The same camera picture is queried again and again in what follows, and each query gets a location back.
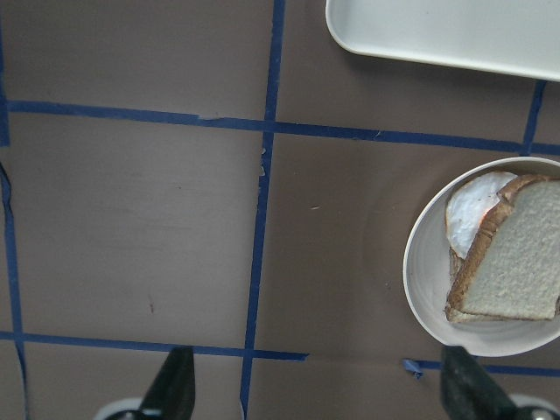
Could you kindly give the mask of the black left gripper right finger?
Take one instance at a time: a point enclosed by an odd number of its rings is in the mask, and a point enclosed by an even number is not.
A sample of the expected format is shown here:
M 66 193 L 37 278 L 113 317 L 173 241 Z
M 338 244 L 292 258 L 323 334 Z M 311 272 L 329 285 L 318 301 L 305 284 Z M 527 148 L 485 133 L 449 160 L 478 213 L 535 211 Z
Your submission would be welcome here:
M 516 405 L 462 346 L 443 346 L 440 401 L 454 420 L 511 419 Z

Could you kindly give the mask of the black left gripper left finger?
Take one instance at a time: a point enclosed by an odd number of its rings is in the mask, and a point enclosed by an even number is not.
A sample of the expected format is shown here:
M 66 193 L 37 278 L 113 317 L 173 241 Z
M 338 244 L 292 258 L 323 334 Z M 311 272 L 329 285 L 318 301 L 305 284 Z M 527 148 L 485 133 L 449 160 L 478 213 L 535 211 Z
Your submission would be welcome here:
M 193 349 L 174 347 L 145 394 L 140 412 L 146 417 L 190 417 L 194 405 Z

